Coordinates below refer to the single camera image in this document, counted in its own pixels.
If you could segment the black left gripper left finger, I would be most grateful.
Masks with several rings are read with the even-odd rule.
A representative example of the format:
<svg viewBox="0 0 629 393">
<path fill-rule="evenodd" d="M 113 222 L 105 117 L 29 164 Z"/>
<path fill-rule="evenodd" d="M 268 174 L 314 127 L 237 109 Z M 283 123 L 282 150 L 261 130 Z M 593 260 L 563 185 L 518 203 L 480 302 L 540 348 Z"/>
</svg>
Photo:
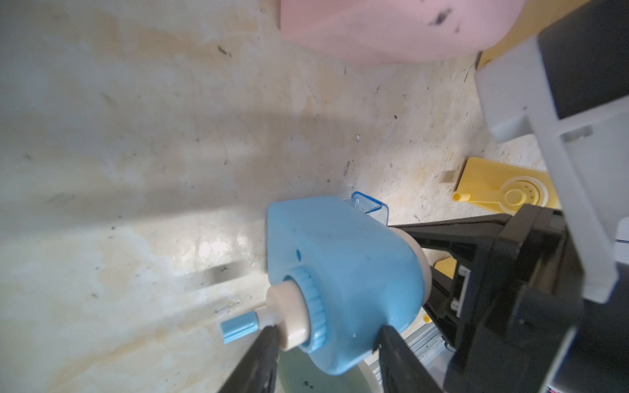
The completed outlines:
<svg viewBox="0 0 629 393">
<path fill-rule="evenodd" d="M 279 352 L 278 327 L 265 327 L 219 393 L 275 392 Z"/>
</svg>

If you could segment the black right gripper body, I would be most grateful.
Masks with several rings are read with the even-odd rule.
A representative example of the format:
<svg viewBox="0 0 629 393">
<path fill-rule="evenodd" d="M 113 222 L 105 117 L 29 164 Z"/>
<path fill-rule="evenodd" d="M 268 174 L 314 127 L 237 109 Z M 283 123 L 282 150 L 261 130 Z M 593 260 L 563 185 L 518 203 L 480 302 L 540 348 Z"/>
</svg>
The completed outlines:
<svg viewBox="0 0 629 393">
<path fill-rule="evenodd" d="M 544 392 L 583 318 L 581 260 L 562 211 L 405 224 L 422 248 L 449 253 L 426 310 L 454 348 L 447 392 Z"/>
</svg>

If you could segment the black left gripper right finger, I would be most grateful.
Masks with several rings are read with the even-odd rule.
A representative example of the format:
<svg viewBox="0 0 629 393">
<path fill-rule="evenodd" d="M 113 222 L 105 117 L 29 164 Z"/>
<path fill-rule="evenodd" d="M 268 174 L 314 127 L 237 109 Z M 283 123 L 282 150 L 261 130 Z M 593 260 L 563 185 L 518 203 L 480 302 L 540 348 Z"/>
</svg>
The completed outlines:
<svg viewBox="0 0 629 393">
<path fill-rule="evenodd" d="M 442 389 L 394 327 L 380 328 L 376 349 L 385 393 L 442 393 Z"/>
</svg>

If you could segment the blue pencil sharpener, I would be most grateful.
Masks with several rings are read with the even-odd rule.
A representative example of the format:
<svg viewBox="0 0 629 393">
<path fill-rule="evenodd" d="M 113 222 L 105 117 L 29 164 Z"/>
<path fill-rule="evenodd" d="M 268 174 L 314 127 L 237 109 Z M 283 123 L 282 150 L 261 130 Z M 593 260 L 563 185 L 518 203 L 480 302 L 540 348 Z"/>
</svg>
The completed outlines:
<svg viewBox="0 0 629 393">
<path fill-rule="evenodd" d="M 403 332 L 424 305 L 429 262 L 400 229 L 347 199 L 315 196 L 272 204 L 267 215 L 265 304 L 221 324 L 225 343 L 266 327 L 328 375 L 358 365 L 381 327 Z"/>
</svg>

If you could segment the blue transparent sharpener tray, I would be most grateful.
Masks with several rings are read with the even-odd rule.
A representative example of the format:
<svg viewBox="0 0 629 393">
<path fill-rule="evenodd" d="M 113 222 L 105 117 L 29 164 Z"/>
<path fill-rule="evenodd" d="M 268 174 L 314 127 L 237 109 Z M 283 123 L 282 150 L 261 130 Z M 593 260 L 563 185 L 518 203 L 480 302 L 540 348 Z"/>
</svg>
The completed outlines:
<svg viewBox="0 0 629 393">
<path fill-rule="evenodd" d="M 384 202 L 364 193 L 354 192 L 352 196 L 347 199 L 347 203 L 381 224 L 388 226 L 390 211 L 388 205 Z"/>
</svg>

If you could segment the pink pencil sharpener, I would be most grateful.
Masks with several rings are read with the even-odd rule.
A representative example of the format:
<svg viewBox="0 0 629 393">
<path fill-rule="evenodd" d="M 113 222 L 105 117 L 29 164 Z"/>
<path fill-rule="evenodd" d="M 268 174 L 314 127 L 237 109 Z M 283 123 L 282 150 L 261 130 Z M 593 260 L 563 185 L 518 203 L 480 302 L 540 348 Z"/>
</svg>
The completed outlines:
<svg viewBox="0 0 629 393">
<path fill-rule="evenodd" d="M 283 0 L 279 25 L 294 44 L 363 65 L 467 56 L 497 44 L 524 2 Z"/>
</svg>

